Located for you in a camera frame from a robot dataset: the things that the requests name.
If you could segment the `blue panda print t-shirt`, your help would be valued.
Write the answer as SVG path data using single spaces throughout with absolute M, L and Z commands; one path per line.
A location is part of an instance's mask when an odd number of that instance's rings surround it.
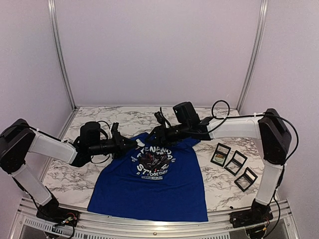
M 194 146 L 187 138 L 161 147 L 143 145 L 114 159 L 100 173 L 87 210 L 107 216 L 164 222 L 208 220 L 203 178 Z

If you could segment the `green round brooch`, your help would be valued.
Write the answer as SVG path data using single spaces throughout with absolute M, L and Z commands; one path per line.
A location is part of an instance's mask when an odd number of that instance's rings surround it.
M 215 157 L 214 157 L 214 160 L 218 161 L 218 162 L 222 162 L 222 161 L 225 160 L 225 156 L 222 155 L 222 154 L 216 154 Z

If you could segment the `blue round brooch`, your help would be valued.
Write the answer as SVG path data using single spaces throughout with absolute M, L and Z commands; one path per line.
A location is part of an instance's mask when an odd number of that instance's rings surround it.
M 136 143 L 138 147 L 144 147 L 145 144 L 140 140 L 140 139 L 136 139 Z

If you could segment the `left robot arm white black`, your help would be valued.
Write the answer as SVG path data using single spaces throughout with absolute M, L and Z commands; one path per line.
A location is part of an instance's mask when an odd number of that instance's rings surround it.
M 95 155 L 117 158 L 137 147 L 137 142 L 126 138 L 114 123 L 106 133 L 99 122 L 89 121 L 80 128 L 73 141 L 62 141 L 36 128 L 26 120 L 18 119 L 0 134 L 0 167 L 35 201 L 38 211 L 57 222 L 63 217 L 63 208 L 55 196 L 43 185 L 26 163 L 28 154 L 37 154 L 82 167 Z

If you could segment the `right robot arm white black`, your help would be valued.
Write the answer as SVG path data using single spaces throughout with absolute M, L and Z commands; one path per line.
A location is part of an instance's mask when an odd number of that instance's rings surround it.
M 148 143 L 168 146 L 189 137 L 206 141 L 229 137 L 251 138 L 260 142 L 259 153 L 264 160 L 264 171 L 256 197 L 247 212 L 250 222 L 259 222 L 266 215 L 266 209 L 280 185 L 287 160 L 294 154 L 289 151 L 292 135 L 287 125 L 290 122 L 279 116 L 275 109 L 246 116 L 200 119 L 192 103 L 183 102 L 175 105 L 173 111 L 177 125 L 167 123 L 162 112 L 155 113 L 160 125 L 151 131 L 146 139 Z

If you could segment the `black display box left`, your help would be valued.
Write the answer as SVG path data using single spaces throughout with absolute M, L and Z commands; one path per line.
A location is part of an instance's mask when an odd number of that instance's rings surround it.
M 218 166 L 224 167 L 226 159 L 230 151 L 231 151 L 231 147 L 218 143 L 210 162 Z

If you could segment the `black display box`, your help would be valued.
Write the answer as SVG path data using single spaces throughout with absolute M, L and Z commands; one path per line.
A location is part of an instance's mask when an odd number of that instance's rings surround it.
M 250 169 L 247 167 L 242 175 L 240 175 L 234 183 L 238 186 L 238 188 L 242 191 L 245 192 L 247 191 L 257 180 L 258 176 Z
M 224 169 L 236 176 L 246 163 L 248 157 L 236 150 L 231 160 L 225 165 Z
M 231 151 L 231 147 L 218 143 L 210 162 L 218 166 L 224 167 L 226 159 L 230 151 Z

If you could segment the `black display box middle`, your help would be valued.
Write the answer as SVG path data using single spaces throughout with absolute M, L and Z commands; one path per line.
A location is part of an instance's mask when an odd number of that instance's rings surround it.
M 224 169 L 236 176 L 246 163 L 248 157 L 236 150 L 231 160 L 225 165 Z

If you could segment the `black display box right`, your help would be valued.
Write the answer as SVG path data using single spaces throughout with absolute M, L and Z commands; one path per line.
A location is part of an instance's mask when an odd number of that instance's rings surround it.
M 234 183 L 238 186 L 238 188 L 242 191 L 245 192 L 247 191 L 257 180 L 258 176 L 250 169 L 247 167 L 242 175 L 240 175 Z

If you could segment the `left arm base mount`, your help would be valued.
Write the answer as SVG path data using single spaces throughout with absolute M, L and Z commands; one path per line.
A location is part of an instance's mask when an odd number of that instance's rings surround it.
M 53 222 L 56 226 L 77 226 L 79 211 L 62 208 L 58 202 L 50 201 L 44 206 L 38 206 L 36 216 L 40 219 Z

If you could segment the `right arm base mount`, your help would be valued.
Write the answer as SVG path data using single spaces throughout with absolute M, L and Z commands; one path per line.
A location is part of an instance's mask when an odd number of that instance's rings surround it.
M 260 223 L 267 223 L 274 218 L 269 206 L 250 208 L 246 210 L 232 212 L 230 223 L 233 228 L 247 227 Z

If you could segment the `left aluminium corner post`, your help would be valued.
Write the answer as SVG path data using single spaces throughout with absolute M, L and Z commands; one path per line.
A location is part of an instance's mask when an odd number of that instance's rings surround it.
M 53 32 L 53 40 L 55 44 L 55 50 L 57 54 L 58 64 L 62 76 L 62 81 L 65 87 L 67 99 L 69 102 L 69 105 L 73 111 L 77 109 L 74 96 L 71 89 L 71 84 L 69 81 L 66 64 L 63 56 L 63 50 L 61 45 L 61 39 L 60 39 L 60 33 L 59 33 L 59 26 L 58 26 L 58 19 L 57 19 L 57 13 L 56 13 L 56 3 L 54 0 L 48 0 L 48 10 L 49 10 L 49 16 L 50 16 L 50 22 L 51 22 L 51 28 Z

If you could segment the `aluminium corner post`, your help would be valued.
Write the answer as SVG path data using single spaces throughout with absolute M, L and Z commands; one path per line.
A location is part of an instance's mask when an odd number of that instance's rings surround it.
M 53 32 L 53 40 L 55 44 L 55 50 L 57 54 L 58 64 L 62 76 L 62 81 L 65 87 L 67 99 L 69 102 L 69 105 L 73 111 L 77 109 L 74 96 L 71 89 L 71 84 L 69 81 L 66 64 L 63 56 L 63 50 L 61 45 L 61 39 L 60 39 L 60 33 L 59 33 L 59 26 L 58 26 L 58 19 L 57 19 L 57 13 L 56 13 L 56 3 L 54 0 L 48 0 L 48 10 L 49 10 L 49 16 L 50 16 L 50 22 L 51 22 L 51 28 Z
M 258 59 L 259 52 L 261 50 L 264 31 L 265 31 L 267 12 L 268 12 L 268 5 L 269 5 L 268 0 L 261 0 L 253 49 L 252 49 L 251 57 L 249 60 L 248 68 L 246 71 L 246 75 L 244 78 L 244 83 L 243 83 L 240 96 L 237 102 L 237 106 L 236 106 L 236 110 L 239 113 L 242 111 L 244 107 L 244 103 L 248 96 L 249 88 L 253 79 L 256 62 Z

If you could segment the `right aluminium corner post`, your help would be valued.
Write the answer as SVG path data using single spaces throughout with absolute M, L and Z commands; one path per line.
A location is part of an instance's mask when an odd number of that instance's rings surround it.
M 249 88 L 253 79 L 256 62 L 258 59 L 259 52 L 261 50 L 264 31 L 265 31 L 267 12 L 268 12 L 268 5 L 269 5 L 268 0 L 261 0 L 253 49 L 252 49 L 251 57 L 249 60 L 248 68 L 246 71 L 246 75 L 244 78 L 244 83 L 243 83 L 240 96 L 237 102 L 237 106 L 236 106 L 236 110 L 239 113 L 242 111 L 244 107 L 244 103 L 248 96 Z

